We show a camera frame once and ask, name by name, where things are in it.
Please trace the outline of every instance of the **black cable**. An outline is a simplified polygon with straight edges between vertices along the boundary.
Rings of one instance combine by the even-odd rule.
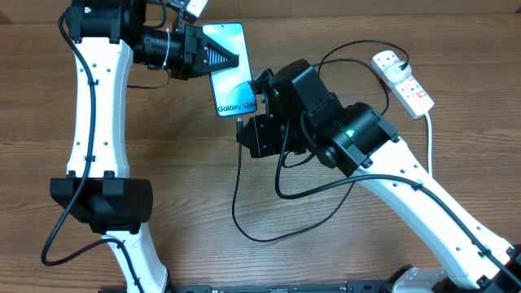
[[[309,133],[308,133],[308,130],[306,129],[306,125],[304,123],[304,117],[306,116],[306,114],[308,114],[306,111],[302,111],[300,113],[300,130],[302,131],[302,134],[304,135],[306,141],[308,141],[308,144],[313,148],[313,149],[317,149],[318,146],[317,144],[313,141],[313,139],[309,136]],[[282,152],[281,154],[286,150],[286,146],[285,145],[282,145]]]
[[[303,228],[303,229],[295,231],[295,232],[284,234],[282,236],[271,238],[271,239],[257,239],[257,238],[253,238],[252,236],[250,236],[246,232],[244,232],[244,230],[240,227],[239,223],[237,222],[237,219],[235,218],[235,201],[237,199],[237,190],[239,189],[239,179],[240,179],[240,176],[241,176],[241,157],[242,157],[242,153],[243,153],[243,148],[242,148],[242,145],[239,143],[239,163],[238,163],[238,167],[237,167],[237,181],[235,182],[234,199],[231,202],[231,217],[234,220],[235,227],[237,227],[237,229],[239,230],[240,233],[242,233],[246,238],[248,238],[248,239],[250,239],[252,241],[258,242],[258,243],[269,243],[269,242],[280,240],[282,238],[286,238],[286,237],[290,237],[290,236],[293,236],[293,235],[301,234],[303,232],[315,229],[318,226],[326,223],[329,219],[331,219],[336,214],[336,212],[338,212],[340,207],[342,207],[342,204],[344,203],[345,199],[348,197],[349,193],[351,192],[351,189],[354,187],[354,183],[353,183],[349,187],[348,192],[342,198],[342,201],[340,201],[339,205],[335,208],[335,210],[329,216],[327,216],[324,220],[319,221],[317,224],[311,225],[311,226],[309,226],[307,228]]]
[[[385,81],[383,81],[382,77],[369,64],[367,64],[365,62],[362,62],[360,60],[357,60],[357,59],[338,58],[338,59],[327,60],[326,62],[316,63],[316,64],[313,64],[312,66],[316,67],[316,66],[319,66],[321,64],[323,65],[323,64],[335,63],[335,62],[339,62],[339,61],[359,63],[359,64],[364,65],[365,67],[367,67],[367,69],[371,70],[371,72],[374,74],[374,76],[378,79],[380,85],[382,85],[383,92],[385,93],[386,105],[385,105],[385,108],[383,109],[383,111],[380,113],[380,115],[383,116],[387,112],[387,110],[389,109],[389,91],[387,90],[387,86],[385,85]]]
[[[158,5],[157,2],[151,0],[147,0],[147,3]],[[163,0],[160,0],[159,5],[161,5],[161,8],[163,9],[163,21],[161,21],[161,23],[157,25],[147,26],[148,28],[163,28],[166,24],[166,4],[164,4]]]
[[[166,71],[166,73],[169,75],[169,78],[168,80],[166,81],[166,83],[164,85],[158,85],[158,86],[147,86],[147,85],[127,85],[127,88],[129,89],[141,89],[141,90],[157,90],[157,89],[162,89],[164,88],[165,86],[169,85],[170,83],[170,80],[172,79],[172,73],[166,69],[166,68],[163,68],[163,70]]]
[[[282,167],[283,167],[283,168],[294,168],[294,167],[302,166],[303,164],[307,164],[310,160],[312,160],[312,159],[315,157],[314,154],[311,154],[311,155],[309,155],[307,158],[305,158],[303,161],[288,166],[288,165],[286,165],[286,159],[287,159],[287,156],[288,156],[290,153],[291,153],[291,152],[288,151],[286,154],[284,154],[284,158],[282,158]]]
[[[281,154],[284,153],[284,150],[286,149],[286,143],[287,143],[287,137],[289,135],[289,127],[290,122],[287,122],[286,126],[286,135],[284,137],[284,142],[282,143],[282,150]],[[277,165],[277,174],[275,175],[276,178],[280,178],[280,170],[281,170],[281,164],[282,164],[282,155],[278,158],[278,165]],[[506,273],[512,281],[518,284],[519,287],[521,287],[521,281],[514,276],[514,274],[509,271],[495,256],[492,255],[492,252],[487,249],[472,233],[471,231],[463,224],[463,222],[459,219],[458,216],[445,204],[437,195],[435,195],[432,191],[428,190],[423,184],[417,183],[415,181],[412,181],[407,178],[394,176],[394,175],[386,175],[386,174],[377,174],[377,175],[361,175],[356,177],[350,177],[342,180],[338,180],[329,184],[325,184],[324,186],[319,186],[316,188],[313,188],[311,190],[307,190],[304,192],[300,192],[295,195],[284,195],[280,192],[280,187],[278,184],[278,180],[275,181],[275,190],[277,191],[277,195],[281,197],[282,199],[301,199],[305,196],[314,195],[319,192],[323,192],[325,190],[329,190],[331,188],[341,186],[348,183],[355,183],[358,181],[364,181],[364,180],[390,180],[390,181],[398,181],[405,184],[410,185],[415,190],[422,191],[425,195],[430,197],[432,200],[434,200],[435,203],[437,203],[448,215],[449,217],[462,229],[463,233],[468,236],[468,238],[478,247],[478,249],[483,253],[485,256],[487,256],[490,261],[492,261],[503,273]]]
[[[354,42],[349,42],[347,44],[343,44],[342,46],[338,46],[338,47],[334,48],[331,52],[327,53],[326,56],[324,56],[324,58],[322,58],[322,61],[320,61],[320,64],[318,65],[318,74],[320,74],[320,69],[322,68],[322,65],[324,64],[324,60],[326,60],[326,58],[329,57],[329,55],[335,53],[337,50],[340,50],[344,47],[347,47],[350,45],[355,45],[355,44],[360,44],[360,43],[365,43],[365,42],[383,44],[383,45],[391,46],[393,48],[397,48],[398,50],[402,51],[405,54],[405,56],[407,56],[407,60],[405,61],[405,63],[403,65],[400,66],[400,69],[405,70],[407,68],[407,65],[409,65],[409,54],[407,54],[407,52],[405,50],[401,49],[399,46],[392,44],[390,42],[386,42],[386,41],[360,40],[360,41],[354,41]]]
[[[83,66],[83,68],[85,69],[85,73],[87,75],[87,81],[89,82],[89,87],[90,87],[90,129],[89,129],[89,142],[88,142],[88,145],[87,145],[87,156],[86,156],[86,160],[85,160],[85,169],[83,170],[83,176],[81,177],[80,184],[79,184],[79,186],[78,186],[78,188],[76,190],[76,193],[72,197],[71,202],[65,208],[65,210],[63,211],[61,217],[58,219],[58,222],[56,223],[54,229],[50,233],[49,238],[47,239],[46,244],[44,245],[44,247],[42,249],[42,254],[41,254],[40,259],[41,259],[42,263],[44,265],[46,265],[46,266],[61,265],[61,264],[64,264],[64,263],[66,263],[66,262],[76,258],[77,256],[83,254],[84,252],[87,252],[90,249],[92,249],[94,247],[97,247],[100,244],[109,243],[109,242],[116,243],[118,245],[118,248],[120,248],[121,251],[123,252],[123,254],[125,255],[125,259],[127,261],[127,264],[129,265],[130,274],[132,275],[132,278],[134,279],[134,285],[138,287],[139,292],[144,293],[145,291],[143,290],[143,288],[141,286],[141,283],[139,282],[139,278],[136,275],[136,272],[134,271],[134,267],[132,266],[132,260],[130,259],[129,253],[126,250],[125,245],[118,239],[111,238],[111,239],[99,240],[99,241],[97,241],[95,243],[91,243],[90,245],[88,245],[86,247],[83,247],[82,249],[72,253],[70,256],[67,256],[67,257],[65,257],[65,258],[63,258],[61,260],[52,260],[51,261],[51,260],[47,259],[47,253],[49,252],[50,245],[55,240],[56,235],[58,234],[60,228],[62,227],[63,223],[65,222],[65,219],[67,218],[68,214],[71,212],[72,208],[74,207],[74,205],[76,204],[77,200],[81,196],[81,192],[83,191],[83,188],[85,186],[86,179],[89,176],[90,166],[92,164],[92,150],[94,148],[94,128],[96,126],[96,92],[95,92],[95,88],[94,88],[94,78],[92,77],[92,72],[90,71],[89,64],[87,64],[87,62],[85,61],[85,59],[81,55],[80,51],[76,48],[76,46],[74,46],[74,44],[72,44],[71,39],[68,37],[67,33],[65,32],[65,29],[63,28],[63,21],[65,19],[65,14],[66,13],[67,12],[65,11],[59,17],[58,28],[59,28],[59,31],[62,34],[63,39],[71,47],[72,51],[74,51],[74,54],[80,60],[81,66]]]

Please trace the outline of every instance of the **green led light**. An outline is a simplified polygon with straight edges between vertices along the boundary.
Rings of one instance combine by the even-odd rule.
[[[346,131],[345,133],[350,138],[352,138],[352,136],[355,135],[355,131],[353,129],[350,129],[350,130]]]

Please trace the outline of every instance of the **black bracket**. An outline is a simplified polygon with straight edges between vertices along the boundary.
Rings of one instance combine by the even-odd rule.
[[[237,142],[241,142],[250,150],[252,158],[264,158],[280,153],[284,140],[285,125],[279,120],[269,118],[267,114],[250,117],[243,131],[237,133]],[[305,146],[294,139],[295,129],[290,129],[290,139],[287,141],[286,151],[296,155],[306,152]]]
[[[182,21],[186,21],[189,24],[193,24],[197,20],[197,17],[195,15],[192,15],[188,11],[189,4],[190,4],[190,0],[168,0],[167,7],[170,7],[172,9],[174,9],[175,11],[177,11],[177,14],[179,17],[177,26],[181,26]]]
[[[83,37],[108,37],[111,44],[123,39],[133,46],[141,36],[145,0],[72,0],[65,21],[74,43]]]
[[[239,65],[239,56],[203,33],[194,25],[185,25],[180,65],[172,68],[172,78],[187,80]]]
[[[82,194],[71,210],[81,223],[88,223],[92,232],[105,234],[108,230],[139,231],[141,223],[152,214],[152,186],[148,180],[130,178],[87,178]],[[50,196],[66,208],[75,195],[81,178],[50,180]]]
[[[185,32],[185,29],[182,25],[182,21],[184,20],[185,18],[185,11],[186,11],[186,8],[188,7],[188,0],[185,0],[185,1],[181,1],[181,6],[180,6],[180,9],[179,9],[179,12],[178,12],[178,17],[177,17],[177,27],[176,27],[176,33],[178,35],[182,35],[184,32]]]

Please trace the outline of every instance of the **cylindrical motor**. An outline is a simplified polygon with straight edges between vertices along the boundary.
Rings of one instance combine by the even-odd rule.
[[[75,42],[83,37],[108,37],[111,44],[134,46],[145,23],[145,0],[72,0],[65,21]]]
[[[179,67],[182,63],[182,43],[178,38],[175,33],[170,33],[169,38],[167,32],[159,29],[143,29],[142,41],[134,47],[134,62],[162,68],[166,59],[165,68]]]

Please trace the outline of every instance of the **cable clip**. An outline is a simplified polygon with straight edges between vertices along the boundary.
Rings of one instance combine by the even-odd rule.
[[[170,28],[166,28],[166,35],[169,38],[169,42],[166,45],[166,55],[164,56],[163,67],[161,69],[164,69],[166,67],[166,61],[169,59],[169,52],[170,52]]]
[[[118,247],[119,249],[121,249],[121,248],[124,247],[124,246],[125,246],[125,240],[123,240],[123,241],[119,241],[119,242],[117,243],[117,247]]]
[[[414,191],[422,190],[423,189],[423,182],[421,180],[416,181],[418,184],[416,186],[411,185],[410,188],[412,188]]]
[[[478,255],[481,256],[481,257],[491,256],[492,252],[490,251],[490,249],[487,248],[485,250],[485,252],[478,251]]]
[[[84,156],[83,159],[85,160],[85,162],[95,162],[96,156],[95,155],[93,155],[91,157]]]

